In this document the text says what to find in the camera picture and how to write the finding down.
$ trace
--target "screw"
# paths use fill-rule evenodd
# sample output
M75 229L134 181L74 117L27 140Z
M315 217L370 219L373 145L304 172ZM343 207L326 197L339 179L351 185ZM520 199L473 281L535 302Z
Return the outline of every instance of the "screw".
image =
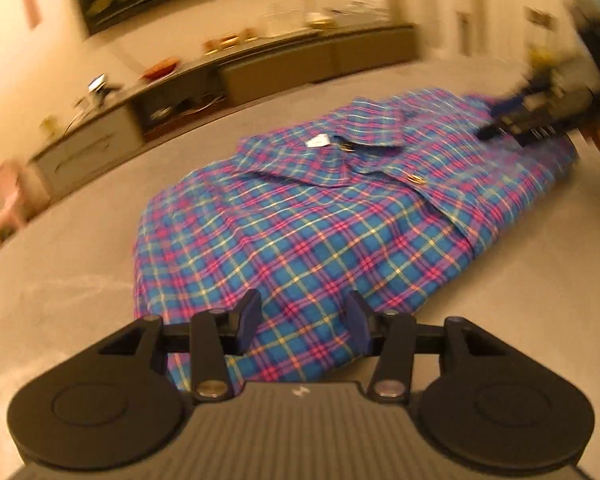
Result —
M404 384L402 384L400 381L389 379L378 381L374 385L376 394L387 399L395 399L396 397L400 397L406 391L406 389L406 386L404 386Z
M198 383L196 386L196 393L200 397L205 397L205 399L217 399L218 397L222 397L225 393L227 393L228 389L229 387L224 381L210 379L208 381L202 381L201 383Z

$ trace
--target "blue plaid shirt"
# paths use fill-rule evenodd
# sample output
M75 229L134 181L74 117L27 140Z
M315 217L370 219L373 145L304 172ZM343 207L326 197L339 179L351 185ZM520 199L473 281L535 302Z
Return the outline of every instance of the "blue plaid shirt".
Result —
M316 380L355 357L341 302L415 312L487 249L574 161L568 138L481 144L488 101L440 89L356 99L316 121L245 139L230 160L151 200L136 244L136 316L186 322L248 288L264 321L246 380ZM306 142L326 134L329 144ZM188 388L188 356L169 358Z

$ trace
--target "drawer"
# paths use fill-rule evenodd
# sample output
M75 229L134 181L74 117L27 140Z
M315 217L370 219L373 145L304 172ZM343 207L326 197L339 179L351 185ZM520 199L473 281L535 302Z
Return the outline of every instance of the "drawer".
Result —
M136 120L122 107L59 141L36 163L57 198L96 178L143 144Z
M418 59L413 27L387 28L333 40L338 76Z
M253 56L221 67L233 106L335 77L333 53L325 43L312 43Z

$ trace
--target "shirt label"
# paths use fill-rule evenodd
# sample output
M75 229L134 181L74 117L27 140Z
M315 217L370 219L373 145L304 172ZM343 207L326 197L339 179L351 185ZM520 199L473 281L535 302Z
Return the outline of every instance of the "shirt label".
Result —
M308 148L321 148L322 146L331 144L331 141L327 134L318 134L313 139L309 139L305 142L305 144Z

